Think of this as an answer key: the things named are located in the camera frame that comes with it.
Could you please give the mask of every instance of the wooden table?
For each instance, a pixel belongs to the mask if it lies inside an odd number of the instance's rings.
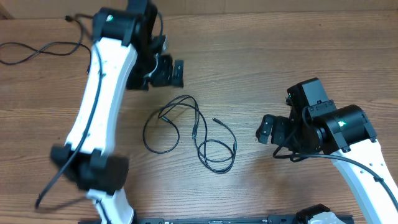
[[[397,23],[396,11],[166,17],[169,51],[185,60],[185,88],[126,92],[117,125],[116,153],[130,160],[125,189],[138,216],[260,217],[323,203],[363,223],[353,194],[330,161],[275,160],[275,145],[259,144],[255,131],[263,115],[289,114],[284,103],[288,87],[318,77],[337,107],[356,104],[365,110],[397,180]],[[0,21],[0,30],[0,42],[34,47],[78,38],[75,24],[57,19]],[[14,61],[29,53],[7,47],[0,57]],[[88,61],[88,52],[80,49],[67,57],[39,55],[20,65],[0,66],[0,223],[64,224],[98,217],[91,202],[80,200],[84,192],[64,177],[43,208],[33,209],[38,193],[57,171],[50,148],[64,143],[74,124]],[[177,109],[169,117],[182,135],[174,151],[158,155],[144,147],[142,127],[148,113],[182,94],[198,100],[209,138],[233,143],[213,117],[237,136],[238,154],[229,173],[214,174],[198,160],[190,137],[191,110]],[[176,140],[174,129],[163,122],[147,136],[156,149]],[[228,155],[219,145],[209,144],[208,151],[211,157]]]

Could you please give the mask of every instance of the wooden surface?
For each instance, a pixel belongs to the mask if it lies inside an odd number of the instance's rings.
[[[396,10],[397,0],[152,0],[163,15],[247,12]],[[16,19],[94,14],[101,7],[125,9],[127,0],[0,0]]]
[[[357,104],[365,110],[397,180],[397,22],[396,11],[165,17],[170,52],[185,60],[185,88],[124,95],[116,153],[130,159],[125,185],[129,203],[140,217],[163,218],[260,217],[323,203],[364,223],[330,161],[275,160],[275,146],[259,144],[254,135],[263,115],[289,114],[284,105],[288,87],[319,77],[337,107]],[[0,42],[34,47],[78,38],[76,25],[60,19],[0,21],[0,30]],[[0,57],[14,61],[29,53],[8,47]],[[43,209],[33,209],[57,171],[49,160],[50,148],[64,143],[72,128],[88,61],[87,51],[80,49],[68,57],[39,55],[13,67],[0,66],[0,223],[66,224],[97,217],[91,202],[79,200],[84,192],[63,177],[44,199]],[[182,135],[174,151],[157,155],[143,146],[148,113],[182,94],[197,99],[209,123],[209,138],[233,144],[213,117],[237,136],[236,162],[229,173],[213,174],[198,160],[190,110],[180,108],[169,116]],[[165,149],[176,137],[173,128],[159,122],[147,138],[153,148]],[[218,145],[209,144],[208,150],[211,157],[228,155]]]

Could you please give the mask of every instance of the tabletop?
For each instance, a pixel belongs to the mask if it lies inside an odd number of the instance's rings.
[[[397,11],[296,12],[168,16],[169,52],[185,61],[184,89],[127,91],[119,112],[115,153],[129,158],[125,189],[138,217],[223,218],[295,213],[318,203],[338,214],[364,218],[347,183],[326,159],[299,163],[272,158],[275,145],[256,141],[265,114],[289,115],[286,89],[318,77],[338,108],[356,104],[377,131],[387,166],[398,179]],[[0,21],[0,43],[41,47],[76,41],[76,24],[61,19]],[[55,46],[67,52],[71,46]],[[2,60],[29,50],[5,47]],[[67,57],[38,55],[0,65],[0,223],[76,223],[98,218],[84,192],[62,177],[34,210],[34,202],[57,172],[50,148],[63,144],[84,94],[90,60],[80,48]],[[194,112],[177,108],[169,118],[181,133],[170,153],[149,152],[142,143],[148,114],[178,95],[192,95],[207,119],[211,139],[230,147],[227,124],[238,139],[233,168],[219,175],[197,158],[191,138]],[[203,126],[199,127],[203,139]],[[175,130],[153,121],[151,147],[164,150]],[[228,151],[208,144],[210,158]]]

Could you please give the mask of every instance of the beige wall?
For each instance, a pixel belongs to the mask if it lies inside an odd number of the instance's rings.
[[[398,9],[398,0],[153,0],[153,2],[165,15]],[[122,9],[126,3],[127,0],[0,0],[0,4],[9,13],[5,16],[11,15],[17,19],[57,18],[77,12],[94,14],[100,7]]]

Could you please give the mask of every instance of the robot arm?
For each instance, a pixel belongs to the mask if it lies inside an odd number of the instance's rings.
[[[289,118],[265,115],[256,136],[259,142],[287,147],[289,158],[299,162],[308,157],[338,156],[351,159],[364,167],[332,159],[359,203],[368,223],[394,223],[398,219],[394,183],[381,154],[377,135],[366,114],[358,106],[336,109],[319,79],[313,78],[287,90],[287,104],[292,107]],[[380,176],[377,179],[365,169]]]
[[[116,121],[125,88],[148,90],[148,84],[183,87],[183,61],[175,61],[177,69],[173,70],[171,56],[161,55],[166,37],[151,37],[157,14],[150,1],[135,0],[129,2],[126,11],[102,8],[94,16],[93,52],[98,54],[92,55],[85,94],[65,145],[52,148],[51,160],[65,169],[65,177],[87,191],[86,197],[93,200],[101,216],[95,223],[130,224],[134,219],[134,210],[123,189],[129,161],[113,155]],[[100,65],[102,77],[98,74]],[[82,133],[88,124],[85,137]]]

